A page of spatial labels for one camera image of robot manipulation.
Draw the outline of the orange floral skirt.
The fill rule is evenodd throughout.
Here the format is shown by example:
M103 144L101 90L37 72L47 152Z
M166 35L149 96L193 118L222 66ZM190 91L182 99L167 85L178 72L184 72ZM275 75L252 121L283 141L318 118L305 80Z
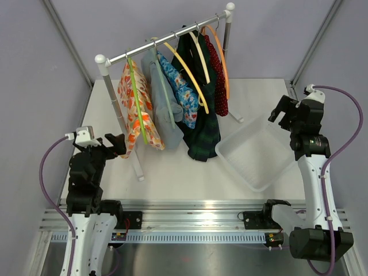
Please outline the orange floral skirt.
M135 61L132 60L132 64L148 145L162 151L165 149L165 144L160 138L153 121L153 105L150 99L150 89L147 80ZM123 156L127 159L131 155L139 136L142 135L135 106L135 98L133 95L128 62L125 64L122 70L121 79L118 83L117 99L122 110L127 132L125 135L125 145L127 152Z

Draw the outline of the light blue denim skirt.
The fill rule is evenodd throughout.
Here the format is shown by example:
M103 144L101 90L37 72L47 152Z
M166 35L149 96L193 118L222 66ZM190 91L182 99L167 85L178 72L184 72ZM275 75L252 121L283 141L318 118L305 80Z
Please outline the light blue denim skirt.
M155 64L153 48L147 51L143 56L141 60L141 69L149 84L149 94L153 105L153 121L158 134L168 150L177 149L183 139L183 132L177 125L175 129L171 126L166 99ZM168 97L176 124L183 119L183 109L181 105L177 103L173 90L165 75L164 81L166 83Z

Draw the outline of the lime green hanger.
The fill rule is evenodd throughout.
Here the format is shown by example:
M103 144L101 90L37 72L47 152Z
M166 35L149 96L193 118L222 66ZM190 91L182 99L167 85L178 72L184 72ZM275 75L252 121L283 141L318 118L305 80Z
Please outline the lime green hanger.
M147 135L146 135L146 132L145 132L145 126L144 126L144 123L143 123L143 116L142 116L142 113L141 113L139 96L138 96L138 93L137 93L137 87L136 87L136 80L135 80L135 75L134 75L134 70L133 70L132 58L127 57L127 62L128 62L128 65L129 65L129 73L130 73L130 77L131 77L131 81L132 81L133 95L134 95L134 98L135 98L135 106L136 106L136 110L137 110L137 116L138 116L138 119L139 119L140 130L141 130L141 134L143 135L144 144L147 145L148 140L147 140Z

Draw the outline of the blue floral skirt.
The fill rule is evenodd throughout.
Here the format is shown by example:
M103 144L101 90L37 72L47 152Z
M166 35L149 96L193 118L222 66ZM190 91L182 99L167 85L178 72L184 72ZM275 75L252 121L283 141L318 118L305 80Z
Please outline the blue floral skirt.
M162 53L159 51L156 53L163 73L172 87L174 96L183 109L183 119L181 122L188 128L194 129L197 120L197 111L199 109L198 96L179 71L162 55Z

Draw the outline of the pale green hanger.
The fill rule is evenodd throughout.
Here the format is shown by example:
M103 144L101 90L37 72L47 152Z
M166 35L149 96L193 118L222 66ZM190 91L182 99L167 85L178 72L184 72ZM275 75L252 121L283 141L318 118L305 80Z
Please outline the pale green hanger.
M151 38L151 41L153 42L154 48L155 48L154 49L155 64L156 64L156 67L157 67L159 79L160 79L160 82L162 84L164 96L165 96L165 99L166 99L166 104L167 104L167 108L168 108L168 115L169 115L169 118L170 118L171 126L172 126L173 129L175 129L176 124L175 124L174 115L173 115L173 111L172 111L172 108L171 108L170 100L169 100L169 97L168 97L166 83L164 81L164 75L163 75L162 68L160 66L158 56L157 56L157 44L156 44L155 39L156 39L156 37Z

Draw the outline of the yellow hanger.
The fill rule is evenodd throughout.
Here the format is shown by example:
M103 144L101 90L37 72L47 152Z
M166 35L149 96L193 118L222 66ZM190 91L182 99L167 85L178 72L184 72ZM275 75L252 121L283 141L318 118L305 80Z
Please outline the yellow hanger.
M190 71L189 67L187 66L187 64L184 62L184 60L181 58L181 56L179 55L179 53L177 52L176 49L174 49L169 43L164 42L164 45L174 54L174 56L178 59L178 61L180 62L180 64L182 65L183 69L187 72L189 78L191 79L197 93L198 93L198 103L200 106L203 106L205 109L205 113L209 114L209 108L208 108L208 104L206 102L206 99L202 93L202 90L199 86L199 84L197 83L194 75L192 74L192 72Z

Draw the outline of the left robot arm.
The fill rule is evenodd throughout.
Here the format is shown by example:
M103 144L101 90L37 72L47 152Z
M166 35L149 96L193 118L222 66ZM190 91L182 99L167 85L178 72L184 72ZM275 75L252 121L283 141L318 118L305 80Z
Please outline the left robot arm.
M126 153L125 136L107 133L110 147L88 127L66 136L79 152L69 161L68 238L61 275L101 275L112 232L125 216L120 201L102 199L100 183L107 160Z

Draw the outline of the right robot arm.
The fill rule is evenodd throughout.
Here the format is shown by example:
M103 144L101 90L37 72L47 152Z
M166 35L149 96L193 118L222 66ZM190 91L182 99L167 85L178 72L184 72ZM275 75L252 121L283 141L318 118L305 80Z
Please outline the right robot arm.
M262 224L277 224L289 238L292 257L333 263L354 244L351 233L343 230L337 214L328 160L328 139L320 134L324 115L324 94L308 95L302 101L282 96L269 117L274 122L283 113L279 126L290 132L290 147L302 175L306 217L302 219L286 201L268 200L261 213Z

